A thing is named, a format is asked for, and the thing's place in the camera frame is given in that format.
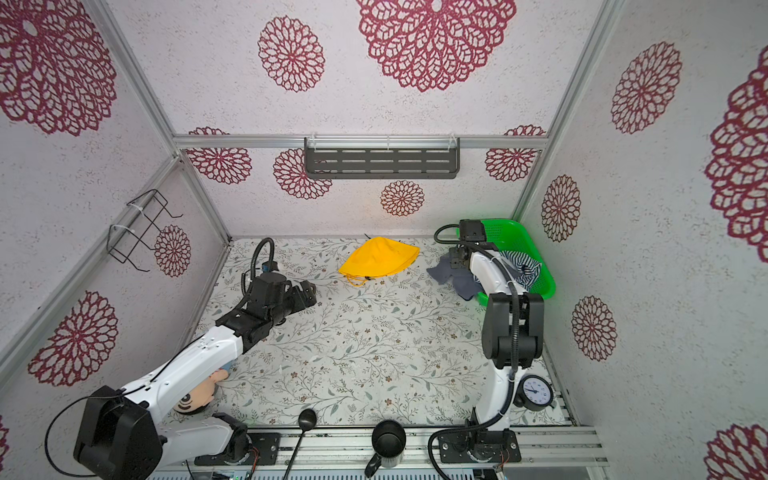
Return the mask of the grey blue tank top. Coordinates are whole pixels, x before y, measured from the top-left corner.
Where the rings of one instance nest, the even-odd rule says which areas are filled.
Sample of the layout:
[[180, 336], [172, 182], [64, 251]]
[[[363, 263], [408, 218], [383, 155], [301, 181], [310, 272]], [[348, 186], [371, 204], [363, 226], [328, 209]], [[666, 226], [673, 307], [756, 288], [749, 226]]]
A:
[[485, 292], [470, 269], [462, 270], [450, 267], [449, 250], [440, 257], [436, 266], [427, 269], [427, 273], [440, 285], [450, 283], [456, 294], [465, 301], [472, 300], [479, 293]]

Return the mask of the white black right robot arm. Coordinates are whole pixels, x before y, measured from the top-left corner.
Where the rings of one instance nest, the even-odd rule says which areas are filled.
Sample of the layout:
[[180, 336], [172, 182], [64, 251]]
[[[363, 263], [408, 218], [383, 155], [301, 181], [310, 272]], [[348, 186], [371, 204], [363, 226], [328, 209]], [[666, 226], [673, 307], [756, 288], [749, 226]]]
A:
[[522, 398], [528, 369], [542, 355], [544, 302], [516, 278], [516, 271], [488, 243], [460, 241], [449, 250], [452, 267], [466, 267], [487, 295], [481, 344], [491, 377], [474, 408], [467, 431], [500, 430], [512, 406]]

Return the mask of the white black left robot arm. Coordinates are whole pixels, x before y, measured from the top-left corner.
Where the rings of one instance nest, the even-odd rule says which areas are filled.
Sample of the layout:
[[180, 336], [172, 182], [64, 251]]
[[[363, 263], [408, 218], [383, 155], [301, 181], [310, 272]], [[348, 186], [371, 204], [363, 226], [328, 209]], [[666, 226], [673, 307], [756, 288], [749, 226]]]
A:
[[294, 283], [278, 272], [260, 274], [235, 308], [168, 362], [119, 389], [103, 386], [86, 399], [75, 461], [101, 479], [146, 479], [161, 466], [199, 456], [245, 460], [248, 429], [234, 417], [214, 413], [180, 427], [164, 426], [164, 418], [274, 326], [316, 302], [313, 283]]

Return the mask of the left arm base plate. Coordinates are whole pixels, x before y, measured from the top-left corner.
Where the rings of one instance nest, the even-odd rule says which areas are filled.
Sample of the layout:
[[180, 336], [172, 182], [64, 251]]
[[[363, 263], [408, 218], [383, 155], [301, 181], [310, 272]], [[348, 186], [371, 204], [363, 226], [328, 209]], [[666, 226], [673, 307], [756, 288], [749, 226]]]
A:
[[279, 433], [249, 433], [242, 451], [234, 455], [221, 453], [218, 455], [198, 456], [193, 460], [197, 467], [213, 466], [273, 466], [277, 462], [280, 450], [281, 435]]

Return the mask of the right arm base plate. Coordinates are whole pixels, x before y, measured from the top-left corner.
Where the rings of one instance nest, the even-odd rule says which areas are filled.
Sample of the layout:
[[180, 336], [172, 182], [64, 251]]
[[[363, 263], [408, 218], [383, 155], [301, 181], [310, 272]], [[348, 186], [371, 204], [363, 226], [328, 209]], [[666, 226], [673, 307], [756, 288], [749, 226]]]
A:
[[440, 460], [447, 464], [507, 464], [522, 460], [515, 433], [481, 430], [447, 433], [437, 439]]

